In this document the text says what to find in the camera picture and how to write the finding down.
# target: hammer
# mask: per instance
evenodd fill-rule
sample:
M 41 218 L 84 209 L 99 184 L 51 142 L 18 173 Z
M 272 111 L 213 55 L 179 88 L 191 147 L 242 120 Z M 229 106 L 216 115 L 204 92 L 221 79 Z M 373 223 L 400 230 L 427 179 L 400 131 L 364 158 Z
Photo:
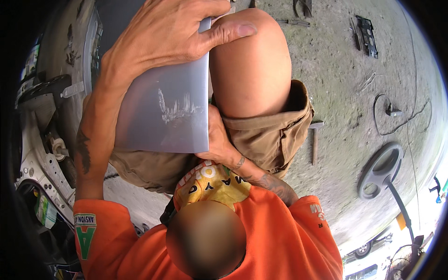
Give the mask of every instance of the hammer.
M 313 157 L 311 158 L 311 165 L 316 165 L 317 160 L 317 132 L 319 127 L 323 126 L 323 121 L 315 121 L 310 124 L 310 127 L 314 132 L 314 143 L 313 143 Z

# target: khaki shorts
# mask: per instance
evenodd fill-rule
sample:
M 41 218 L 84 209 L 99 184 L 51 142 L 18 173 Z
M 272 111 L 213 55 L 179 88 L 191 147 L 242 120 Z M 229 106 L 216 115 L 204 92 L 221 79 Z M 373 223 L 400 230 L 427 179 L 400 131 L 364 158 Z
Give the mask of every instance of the khaki shorts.
M 292 80 L 286 112 L 246 119 L 223 117 L 233 145 L 260 168 L 282 179 L 308 134 L 314 109 L 301 81 Z M 193 154 L 115 148 L 109 162 L 123 180 L 158 193 L 174 193 L 201 159 Z

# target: scratch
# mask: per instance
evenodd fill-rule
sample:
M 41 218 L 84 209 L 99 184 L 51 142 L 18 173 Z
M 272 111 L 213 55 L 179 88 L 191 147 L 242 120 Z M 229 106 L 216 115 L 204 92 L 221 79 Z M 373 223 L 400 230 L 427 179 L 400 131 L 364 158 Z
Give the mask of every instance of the scratch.
M 162 111 L 162 119 L 165 124 L 179 118 L 184 118 L 193 115 L 198 111 L 200 106 L 195 106 L 192 101 L 190 101 L 190 93 L 184 94 L 184 104 L 181 107 L 179 100 L 174 102 L 174 107 L 170 108 L 165 104 L 164 94 L 162 90 L 159 89 L 159 106 Z

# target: wrist tattoo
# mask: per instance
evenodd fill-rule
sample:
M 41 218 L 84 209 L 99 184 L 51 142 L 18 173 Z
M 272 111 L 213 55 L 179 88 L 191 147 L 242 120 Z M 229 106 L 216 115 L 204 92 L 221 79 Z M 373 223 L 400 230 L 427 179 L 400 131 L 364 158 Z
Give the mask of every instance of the wrist tattoo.
M 294 197 L 297 196 L 290 185 L 270 173 L 264 174 L 259 179 L 251 180 L 251 177 L 252 176 L 249 176 L 245 180 L 257 187 L 272 191 L 286 204 L 287 207 L 292 205 Z
M 234 171 L 234 170 L 239 169 L 239 168 L 244 164 L 245 159 L 246 159 L 246 158 L 245 158 L 244 156 L 242 156 L 242 157 L 240 158 L 240 161 L 238 161 L 238 163 L 236 164 L 236 166 L 233 167 L 233 168 L 231 168 L 230 170 Z
M 82 162 L 82 169 L 84 171 L 84 174 L 89 173 L 90 169 L 90 153 L 87 149 L 86 142 L 89 141 L 90 138 L 88 138 L 79 128 L 78 134 L 76 135 L 76 151 L 81 156 L 81 162 Z

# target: car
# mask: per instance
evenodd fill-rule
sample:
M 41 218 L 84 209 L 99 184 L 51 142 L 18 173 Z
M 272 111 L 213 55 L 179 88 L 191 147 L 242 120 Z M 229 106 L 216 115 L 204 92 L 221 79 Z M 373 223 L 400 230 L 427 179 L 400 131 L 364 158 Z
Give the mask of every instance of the car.
M 384 236 L 384 234 L 390 229 L 390 226 L 385 228 L 380 234 L 375 236 L 372 240 L 368 241 L 361 247 L 353 250 L 352 252 L 346 254 L 342 259 L 344 263 L 350 263 L 357 259 L 362 259 L 367 257 L 370 253 L 386 246 L 388 243 L 392 242 L 392 233 Z
M 102 25 L 93 0 L 61 2 L 55 9 L 83 19 L 64 13 L 55 16 L 31 48 L 11 116 L 10 158 L 23 223 L 32 229 L 27 234 L 36 240 L 34 251 L 51 271 L 76 273 L 82 270 L 75 248 L 73 153 L 82 100 L 73 106 L 68 97 L 89 94 L 95 84 Z M 69 32 L 55 34 L 58 22 L 71 22 Z M 67 41 L 67 47 L 60 49 L 63 56 L 59 56 L 67 54 L 67 60 L 52 64 L 48 62 L 57 57 L 55 40 Z M 60 71 L 48 65 L 56 65 Z

